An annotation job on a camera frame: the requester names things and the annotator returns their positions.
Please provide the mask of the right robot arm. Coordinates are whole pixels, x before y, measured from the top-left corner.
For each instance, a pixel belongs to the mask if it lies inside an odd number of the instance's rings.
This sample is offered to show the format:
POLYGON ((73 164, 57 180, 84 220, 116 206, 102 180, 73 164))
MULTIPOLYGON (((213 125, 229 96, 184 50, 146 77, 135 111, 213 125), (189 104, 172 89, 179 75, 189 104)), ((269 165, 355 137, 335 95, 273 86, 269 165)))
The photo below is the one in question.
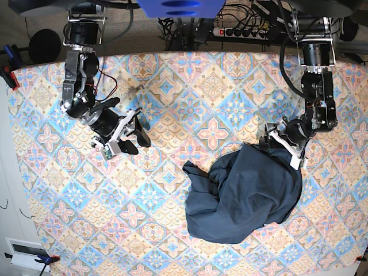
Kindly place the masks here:
POLYGON ((70 4, 68 21, 63 29, 63 44, 70 50, 64 66, 60 109, 90 127, 95 133, 92 147, 109 160, 118 154, 138 154, 136 146, 130 140, 123 140, 123 137, 136 136, 137 143, 144 148, 151 146, 151 140, 138 119, 141 108, 130 109, 120 116, 113 110, 120 102, 119 98, 111 94, 104 99, 97 98, 93 79, 102 70, 94 47, 103 43, 107 7, 130 12, 139 8, 131 2, 72 1, 70 4))

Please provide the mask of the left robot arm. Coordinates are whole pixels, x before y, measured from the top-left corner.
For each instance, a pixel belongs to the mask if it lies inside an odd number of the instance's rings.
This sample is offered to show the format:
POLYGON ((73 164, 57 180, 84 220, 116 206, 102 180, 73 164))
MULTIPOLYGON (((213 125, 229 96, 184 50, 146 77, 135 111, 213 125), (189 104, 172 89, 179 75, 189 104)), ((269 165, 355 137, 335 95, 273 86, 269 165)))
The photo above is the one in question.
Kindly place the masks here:
POLYGON ((304 100, 305 111, 299 117, 288 120, 282 117, 277 123, 266 124, 259 144, 262 148, 284 147, 298 164, 306 162, 308 142, 317 133, 327 133, 338 125, 334 101, 333 74, 335 65, 332 22, 329 17, 302 15, 292 9, 286 15, 280 1, 277 2, 287 36, 281 45, 279 68, 289 88, 304 100), (297 89, 287 76, 284 59, 288 41, 296 44, 298 62, 304 68, 301 87, 297 89))

